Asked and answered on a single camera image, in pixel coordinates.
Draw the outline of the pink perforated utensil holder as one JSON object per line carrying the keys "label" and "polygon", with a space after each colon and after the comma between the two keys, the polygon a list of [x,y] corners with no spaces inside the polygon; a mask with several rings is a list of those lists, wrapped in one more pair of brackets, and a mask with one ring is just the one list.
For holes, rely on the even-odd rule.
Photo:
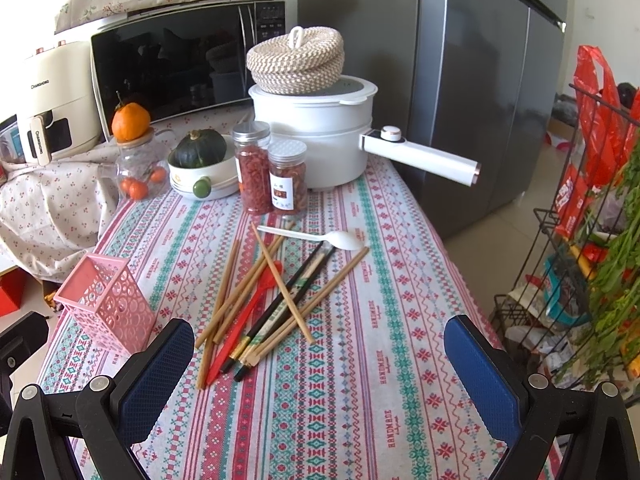
{"label": "pink perforated utensil holder", "polygon": [[84,255],[54,300],[104,350],[131,356],[144,350],[150,340],[155,313],[126,259]]}

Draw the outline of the red plastic spoon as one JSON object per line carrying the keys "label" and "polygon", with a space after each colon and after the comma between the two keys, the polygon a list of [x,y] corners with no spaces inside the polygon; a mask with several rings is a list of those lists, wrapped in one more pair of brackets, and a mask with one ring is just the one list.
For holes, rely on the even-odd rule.
{"label": "red plastic spoon", "polygon": [[258,304],[264,299],[266,293],[276,286],[277,283],[272,275],[272,271],[270,270],[269,266],[266,266],[265,269],[262,270],[262,273],[259,275],[254,295],[241,310],[240,315],[236,319],[235,326],[232,328],[232,331],[228,335],[226,341],[224,342],[224,345],[222,346],[222,349],[218,352],[213,365],[210,367],[209,372],[207,373],[205,379],[206,387],[209,387],[220,375],[220,372],[224,367],[224,363],[228,360],[233,360],[231,353],[238,345],[248,319],[250,318]]}

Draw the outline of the white plastic spoon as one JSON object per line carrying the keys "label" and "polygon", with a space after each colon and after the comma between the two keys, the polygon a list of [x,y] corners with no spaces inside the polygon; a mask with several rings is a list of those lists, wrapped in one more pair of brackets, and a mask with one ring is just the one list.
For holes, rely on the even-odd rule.
{"label": "white plastic spoon", "polygon": [[347,250],[348,252],[359,252],[364,243],[355,234],[348,231],[331,231],[326,234],[310,234],[306,232],[299,232],[287,229],[275,228],[274,226],[258,226],[259,232],[276,234],[288,238],[295,238],[296,240],[309,240],[315,243],[329,243],[333,247],[341,250]]}

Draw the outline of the green leafy vegetables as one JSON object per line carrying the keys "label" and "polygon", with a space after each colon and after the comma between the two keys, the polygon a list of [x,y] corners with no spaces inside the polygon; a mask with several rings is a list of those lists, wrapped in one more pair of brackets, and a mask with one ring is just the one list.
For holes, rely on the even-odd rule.
{"label": "green leafy vegetables", "polygon": [[639,356],[639,149],[624,166],[616,195],[623,197],[627,226],[608,245],[608,253],[589,286],[590,329],[580,351],[561,367],[564,376],[579,361],[586,367],[582,382],[594,386],[604,373],[628,366]]}

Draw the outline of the red gift box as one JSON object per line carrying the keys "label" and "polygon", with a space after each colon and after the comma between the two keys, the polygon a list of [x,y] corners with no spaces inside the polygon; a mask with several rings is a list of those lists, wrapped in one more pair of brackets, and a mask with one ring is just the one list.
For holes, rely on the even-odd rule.
{"label": "red gift box", "polygon": [[5,316],[20,310],[28,274],[15,268],[4,272],[0,278],[0,315]]}

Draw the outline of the glass jar with tomatoes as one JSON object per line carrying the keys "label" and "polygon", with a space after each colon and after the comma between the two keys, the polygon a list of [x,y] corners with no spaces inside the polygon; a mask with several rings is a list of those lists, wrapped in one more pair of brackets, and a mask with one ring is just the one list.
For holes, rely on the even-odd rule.
{"label": "glass jar with tomatoes", "polygon": [[163,192],[168,185],[168,151],[153,128],[137,139],[118,142],[117,184],[120,192],[142,202]]}

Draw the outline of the white bowl with green knob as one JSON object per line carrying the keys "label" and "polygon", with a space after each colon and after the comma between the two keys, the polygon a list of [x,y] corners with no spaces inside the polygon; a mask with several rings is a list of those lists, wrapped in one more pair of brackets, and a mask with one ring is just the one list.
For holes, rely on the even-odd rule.
{"label": "white bowl with green knob", "polygon": [[227,154],[219,164],[195,169],[169,167],[169,183],[174,191],[190,200],[218,200],[239,191],[234,145],[228,134]]}

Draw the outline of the dark green squash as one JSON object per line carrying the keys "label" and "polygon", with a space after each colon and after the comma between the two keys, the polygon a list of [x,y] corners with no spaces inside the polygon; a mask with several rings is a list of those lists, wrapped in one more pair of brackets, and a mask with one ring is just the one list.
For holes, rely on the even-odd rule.
{"label": "dark green squash", "polygon": [[215,129],[190,131],[168,157],[171,166],[195,169],[219,164],[227,154],[227,142]]}

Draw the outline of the short jar labelled dried fruit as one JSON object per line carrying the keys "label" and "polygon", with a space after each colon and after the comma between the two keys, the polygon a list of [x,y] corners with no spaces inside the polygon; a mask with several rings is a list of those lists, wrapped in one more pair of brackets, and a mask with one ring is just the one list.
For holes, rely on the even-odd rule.
{"label": "short jar labelled dried fruit", "polygon": [[306,153],[306,144],[297,140],[275,140],[268,148],[271,203],[284,216],[306,209]]}

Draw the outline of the orange tangerine on jar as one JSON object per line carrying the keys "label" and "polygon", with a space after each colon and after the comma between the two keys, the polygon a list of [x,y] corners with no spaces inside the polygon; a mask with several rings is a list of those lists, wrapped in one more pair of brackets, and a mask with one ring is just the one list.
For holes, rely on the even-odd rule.
{"label": "orange tangerine on jar", "polygon": [[127,143],[140,138],[150,128],[150,113],[136,102],[125,103],[116,93],[118,103],[111,123],[111,130],[118,143]]}

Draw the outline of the cream air fryer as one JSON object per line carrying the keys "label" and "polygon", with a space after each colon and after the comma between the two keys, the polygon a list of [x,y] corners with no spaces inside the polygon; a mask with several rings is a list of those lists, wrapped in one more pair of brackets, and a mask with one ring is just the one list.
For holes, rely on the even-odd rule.
{"label": "cream air fryer", "polygon": [[38,50],[29,59],[25,81],[17,125],[30,166],[46,166],[85,153],[99,143],[102,128],[88,42],[61,42]]}

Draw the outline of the red plastic bag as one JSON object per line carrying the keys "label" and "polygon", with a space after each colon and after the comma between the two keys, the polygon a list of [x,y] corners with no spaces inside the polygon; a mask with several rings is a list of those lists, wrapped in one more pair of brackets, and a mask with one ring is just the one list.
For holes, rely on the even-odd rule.
{"label": "red plastic bag", "polygon": [[555,232],[571,238],[591,204],[591,192],[613,184],[630,159],[639,125],[639,99],[625,112],[611,67],[598,47],[577,50],[574,71],[577,132],[584,141],[582,166],[570,162],[560,181],[553,208],[559,222]]}

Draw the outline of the tall jar red goji berries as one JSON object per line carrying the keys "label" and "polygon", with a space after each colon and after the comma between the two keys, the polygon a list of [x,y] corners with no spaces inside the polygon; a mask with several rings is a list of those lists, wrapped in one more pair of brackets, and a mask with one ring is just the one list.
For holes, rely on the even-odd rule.
{"label": "tall jar red goji berries", "polygon": [[266,122],[240,122],[232,129],[236,173],[244,209],[261,216],[271,211],[268,148],[270,125]]}

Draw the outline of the grey refrigerator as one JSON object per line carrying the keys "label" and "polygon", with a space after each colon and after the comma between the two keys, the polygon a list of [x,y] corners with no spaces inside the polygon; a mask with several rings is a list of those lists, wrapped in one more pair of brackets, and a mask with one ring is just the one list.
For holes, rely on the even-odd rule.
{"label": "grey refrigerator", "polygon": [[373,82],[377,126],[480,164],[472,186],[404,168],[441,237],[529,187],[558,82],[567,0],[299,0],[337,29],[344,70]]}

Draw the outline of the black microwave oven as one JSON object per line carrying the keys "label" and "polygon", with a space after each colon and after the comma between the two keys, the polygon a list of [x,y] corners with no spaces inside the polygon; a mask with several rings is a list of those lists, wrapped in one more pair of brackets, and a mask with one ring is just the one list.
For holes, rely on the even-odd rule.
{"label": "black microwave oven", "polygon": [[65,61],[61,81],[87,99],[98,133],[110,136],[119,101],[152,122],[245,102],[251,47],[289,32],[297,0],[202,0],[119,13]]}

